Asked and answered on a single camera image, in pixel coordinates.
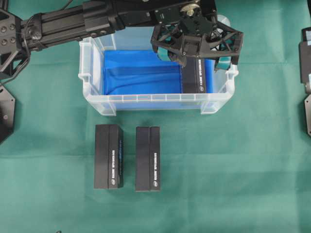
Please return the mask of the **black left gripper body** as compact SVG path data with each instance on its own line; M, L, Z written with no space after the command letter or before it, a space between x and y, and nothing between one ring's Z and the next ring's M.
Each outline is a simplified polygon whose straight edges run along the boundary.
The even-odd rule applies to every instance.
M218 21L199 17L184 17L177 23L154 27L151 44L155 53L167 52L169 61L185 67L187 58L210 59L217 63L229 57L233 65L239 62L243 33Z

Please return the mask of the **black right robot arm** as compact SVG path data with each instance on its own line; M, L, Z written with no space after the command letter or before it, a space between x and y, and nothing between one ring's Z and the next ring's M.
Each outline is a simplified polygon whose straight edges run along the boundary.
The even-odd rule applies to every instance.
M298 45L300 81L307 94L311 93L311 28L302 29L301 42Z

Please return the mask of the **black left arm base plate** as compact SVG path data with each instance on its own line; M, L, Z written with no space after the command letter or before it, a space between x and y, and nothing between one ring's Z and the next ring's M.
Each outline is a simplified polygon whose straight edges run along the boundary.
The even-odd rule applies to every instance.
M0 87L0 143L14 132L15 103L15 97L2 85Z

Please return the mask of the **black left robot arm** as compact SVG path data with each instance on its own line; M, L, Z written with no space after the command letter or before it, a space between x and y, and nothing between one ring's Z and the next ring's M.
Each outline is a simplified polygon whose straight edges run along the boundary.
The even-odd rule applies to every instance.
M218 20L213 0L89 0L81 5L37 13L27 20L0 3L0 83L13 81L29 64L31 53L84 38L114 34L127 27L153 27L154 52L182 66L187 58L236 65L243 33Z

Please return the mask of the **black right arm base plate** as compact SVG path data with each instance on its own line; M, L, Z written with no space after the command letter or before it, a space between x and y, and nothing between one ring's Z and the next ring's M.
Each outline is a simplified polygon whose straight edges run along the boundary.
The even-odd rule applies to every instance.
M311 136L311 92L309 90L306 91L306 96L302 101L302 107L306 134Z

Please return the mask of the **black teal left gripper finger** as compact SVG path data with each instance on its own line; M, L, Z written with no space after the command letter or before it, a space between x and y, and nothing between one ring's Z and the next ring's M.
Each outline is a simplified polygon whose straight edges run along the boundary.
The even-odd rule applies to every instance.
M231 57L220 57L215 61L215 72L219 70L229 70L231 66Z
M165 62L170 62L171 61L170 56L169 56L169 52L166 49L158 47L156 53L157 53L158 58L161 61L165 61Z

